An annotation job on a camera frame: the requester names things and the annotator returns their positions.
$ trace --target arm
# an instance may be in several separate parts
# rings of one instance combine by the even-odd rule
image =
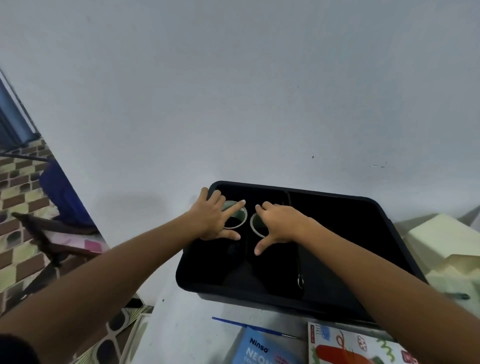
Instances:
[[[296,241],[332,269],[375,321],[422,363],[475,363],[480,321],[396,265],[327,230],[289,206],[256,207],[274,243]]]
[[[223,229],[245,205],[221,211],[225,197],[206,188],[190,211],[147,231],[78,267],[0,319],[0,332],[27,341],[43,363],[65,363],[105,324],[163,263],[197,238],[240,239]]]

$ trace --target white wall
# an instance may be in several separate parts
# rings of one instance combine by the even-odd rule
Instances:
[[[480,204],[479,19],[476,0],[7,0],[0,66],[111,244],[220,179],[459,216]]]

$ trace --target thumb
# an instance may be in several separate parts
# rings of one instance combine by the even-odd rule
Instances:
[[[240,234],[238,234],[236,231],[233,231],[233,230],[223,229],[215,237],[215,239],[219,239],[219,238],[227,238],[227,239],[231,239],[231,240],[240,240]]]
[[[265,238],[261,239],[258,242],[253,252],[255,253],[255,255],[260,255],[266,248],[268,248],[272,244],[275,244],[275,240],[273,239],[271,234],[268,234]]]

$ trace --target black plastic container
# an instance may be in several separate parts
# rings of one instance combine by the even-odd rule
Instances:
[[[202,298],[312,316],[321,320],[371,324],[374,320],[343,281],[296,243],[274,244],[260,256],[261,237],[250,228],[255,205],[289,205],[343,238],[426,281],[392,222],[374,200],[289,188],[218,181],[227,200],[247,201],[247,221],[236,228],[239,241],[194,241],[183,250],[178,285]]]

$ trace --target tiled floor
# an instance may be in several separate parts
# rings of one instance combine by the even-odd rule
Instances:
[[[43,140],[34,141],[15,153],[51,156]],[[41,218],[58,215],[57,208],[45,196],[38,182],[46,166],[45,162],[0,157],[0,314],[87,261],[65,255],[61,267],[55,268],[37,246],[30,243],[30,234],[12,217],[12,212],[32,213]],[[118,363],[138,315],[151,309],[145,305],[122,308],[89,340],[79,345],[72,363]]]

